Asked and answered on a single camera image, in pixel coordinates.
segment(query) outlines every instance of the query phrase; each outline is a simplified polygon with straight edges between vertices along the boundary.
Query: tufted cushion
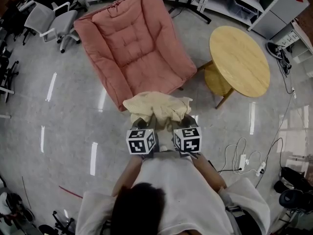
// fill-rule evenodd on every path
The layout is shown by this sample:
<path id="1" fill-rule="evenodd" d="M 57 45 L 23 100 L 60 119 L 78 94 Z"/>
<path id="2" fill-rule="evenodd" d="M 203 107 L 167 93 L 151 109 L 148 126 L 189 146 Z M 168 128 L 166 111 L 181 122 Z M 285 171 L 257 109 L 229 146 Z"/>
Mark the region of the tufted cushion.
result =
<path id="1" fill-rule="evenodd" d="M 140 92 L 172 92 L 197 70 L 162 0 L 118 0 L 74 26 L 119 110 Z"/>

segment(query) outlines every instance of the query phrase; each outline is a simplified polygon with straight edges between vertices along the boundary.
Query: tile floor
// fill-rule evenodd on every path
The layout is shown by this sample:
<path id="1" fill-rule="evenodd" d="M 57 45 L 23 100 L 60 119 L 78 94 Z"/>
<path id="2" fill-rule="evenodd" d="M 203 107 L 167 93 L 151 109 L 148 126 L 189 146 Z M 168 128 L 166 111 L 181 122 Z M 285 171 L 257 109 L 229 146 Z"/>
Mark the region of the tile floor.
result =
<path id="1" fill-rule="evenodd" d="M 96 4 L 90 10 L 102 6 Z M 231 25 L 247 32 L 244 25 L 226 16 L 215 13 L 208 16 L 212 19 L 210 25 L 188 10 L 174 18 L 186 51 L 197 66 L 210 60 L 209 36 L 216 27 Z M 264 48 L 265 40 L 254 32 L 247 33 L 264 50 L 270 66 L 270 87 L 264 96 L 247 98 L 234 93 L 215 110 L 220 98 L 206 87 L 203 71 L 184 85 L 184 91 L 173 92 L 174 96 L 193 99 L 191 115 L 203 129 L 203 153 L 216 169 L 224 165 L 225 148 L 236 144 L 240 137 L 247 140 L 248 155 L 259 150 L 264 160 L 290 101 L 276 60 Z M 130 114 L 116 109 L 81 44 L 71 41 L 61 54 L 55 42 L 44 44 L 36 35 L 31 36 L 25 46 L 22 46 L 22 37 L 10 46 L 13 47 L 10 62 L 20 61 L 20 74 L 13 84 L 15 95 L 7 104 L 3 98 L 0 102 L 0 113 L 12 115 L 12 119 L 0 119 L 0 173 L 8 187 L 29 206 L 23 178 L 37 224 L 53 225 L 54 210 L 77 218 L 81 199 L 59 186 L 78 195 L 86 190 L 111 193 L 130 157 L 125 143 L 125 133 L 131 126 Z M 297 97 L 291 100 L 277 135 L 284 140 L 282 165 L 298 170 L 306 170 L 308 163 L 302 157 L 312 152 L 313 147 L 313 83 L 306 73 L 303 65 L 293 64 L 287 84 L 290 87 L 292 78 Z M 49 98 L 53 78 L 55 83 Z M 272 220 L 282 209 L 278 194 L 272 189 L 280 169 L 279 151 L 280 144 L 275 145 L 258 186 L 271 208 Z M 228 161 L 233 154 L 234 148 L 230 147 Z M 258 166 L 259 158 L 254 154 L 249 168 Z M 222 175 L 228 184 L 240 177 L 248 177 L 255 185 L 259 181 L 254 172 L 242 176 L 223 172 Z"/>

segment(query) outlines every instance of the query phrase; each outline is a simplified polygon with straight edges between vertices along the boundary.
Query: forearm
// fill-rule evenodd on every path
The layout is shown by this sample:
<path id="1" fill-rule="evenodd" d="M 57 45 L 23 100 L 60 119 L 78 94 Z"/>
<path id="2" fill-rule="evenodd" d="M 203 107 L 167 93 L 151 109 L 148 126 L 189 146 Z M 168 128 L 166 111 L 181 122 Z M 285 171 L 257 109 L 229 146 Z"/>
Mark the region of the forearm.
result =
<path id="1" fill-rule="evenodd" d="M 191 157 L 195 168 L 205 178 L 207 183 L 212 189 L 218 192 L 221 188 L 227 188 L 227 185 L 221 175 L 213 168 L 213 166 L 206 160 L 201 153 L 198 155 L 198 159 Z"/>
<path id="2" fill-rule="evenodd" d="M 127 188 L 131 188 L 140 172 L 142 165 L 142 158 L 139 156 L 132 156 L 129 160 L 125 170 L 123 171 L 122 175 L 117 180 L 113 191 L 112 196 L 115 197 L 119 191 L 121 190 L 122 186 Z"/>

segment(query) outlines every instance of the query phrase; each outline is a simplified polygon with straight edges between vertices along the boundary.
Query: gray office chair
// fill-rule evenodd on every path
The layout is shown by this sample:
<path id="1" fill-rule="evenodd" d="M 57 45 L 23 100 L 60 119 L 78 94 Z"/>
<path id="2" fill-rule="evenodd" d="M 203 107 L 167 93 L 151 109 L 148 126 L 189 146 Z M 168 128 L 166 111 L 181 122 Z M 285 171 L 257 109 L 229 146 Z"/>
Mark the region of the gray office chair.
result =
<path id="1" fill-rule="evenodd" d="M 64 53 L 66 38 L 71 37 L 76 41 L 76 43 L 80 43 L 80 39 L 72 34 L 74 31 L 72 26 L 77 15 L 77 11 L 69 11 L 69 5 L 69 2 L 66 2 L 54 10 L 51 10 L 40 3 L 36 3 L 36 7 L 30 12 L 25 22 L 25 27 L 37 31 L 40 36 L 44 38 L 44 42 L 50 42 L 53 39 L 56 39 L 57 43 L 62 41 L 60 51 L 61 53 Z M 63 6 L 67 6 L 67 12 L 56 17 L 55 11 Z"/>

